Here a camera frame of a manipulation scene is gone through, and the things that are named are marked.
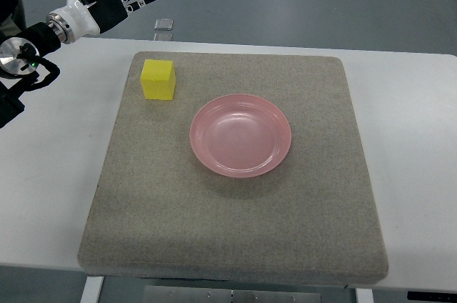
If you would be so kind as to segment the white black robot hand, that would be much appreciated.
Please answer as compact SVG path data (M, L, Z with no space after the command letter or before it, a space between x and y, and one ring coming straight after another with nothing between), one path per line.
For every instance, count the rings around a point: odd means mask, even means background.
M87 34L99 35L114 28L128 14L156 0L133 1L125 7L121 1L131 0L67 0L65 6L49 13L46 24L61 43L70 44Z

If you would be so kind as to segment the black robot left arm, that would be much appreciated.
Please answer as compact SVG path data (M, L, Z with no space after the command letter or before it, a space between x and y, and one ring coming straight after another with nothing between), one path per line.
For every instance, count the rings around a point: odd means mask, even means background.
M60 74L47 60L62 44L86 35L102 34L155 0L66 0L50 12L46 22L30 26L14 36L1 35L1 77L13 79L1 86L1 125L6 126L24 111L20 96L50 85Z

